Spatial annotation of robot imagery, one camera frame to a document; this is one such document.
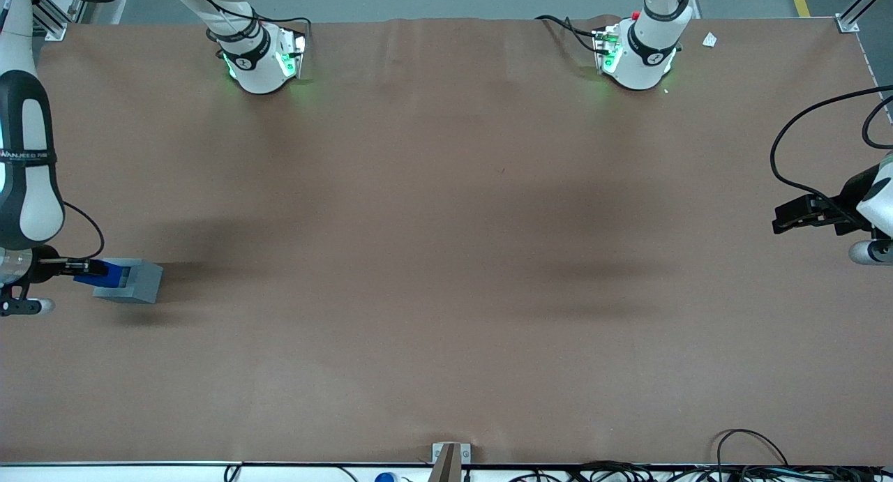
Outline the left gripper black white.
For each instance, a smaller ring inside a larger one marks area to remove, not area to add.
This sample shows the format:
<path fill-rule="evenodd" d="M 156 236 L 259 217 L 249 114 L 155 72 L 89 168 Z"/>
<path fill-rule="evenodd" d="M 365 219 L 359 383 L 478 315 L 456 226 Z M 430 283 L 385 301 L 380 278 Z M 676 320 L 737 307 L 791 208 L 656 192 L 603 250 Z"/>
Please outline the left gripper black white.
<path fill-rule="evenodd" d="M 816 194 L 804 194 L 774 209 L 773 234 L 784 234 L 801 227 L 825 227 L 836 224 L 836 235 L 877 229 L 892 236 L 892 155 L 862 170 L 844 184 L 840 192 L 845 207 L 862 218 L 841 221 L 841 212 Z"/>

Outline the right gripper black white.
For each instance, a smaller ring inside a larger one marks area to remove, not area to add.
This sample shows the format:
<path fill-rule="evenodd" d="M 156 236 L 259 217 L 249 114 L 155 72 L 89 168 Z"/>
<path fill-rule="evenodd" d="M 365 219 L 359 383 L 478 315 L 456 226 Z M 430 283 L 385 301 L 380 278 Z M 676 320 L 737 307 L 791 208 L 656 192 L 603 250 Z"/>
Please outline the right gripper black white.
<path fill-rule="evenodd" d="M 52 246 L 36 246 L 26 250 L 1 248 L 1 285 L 27 286 L 41 284 L 61 271 L 71 278 L 105 278 L 107 266 L 100 260 L 61 257 Z"/>

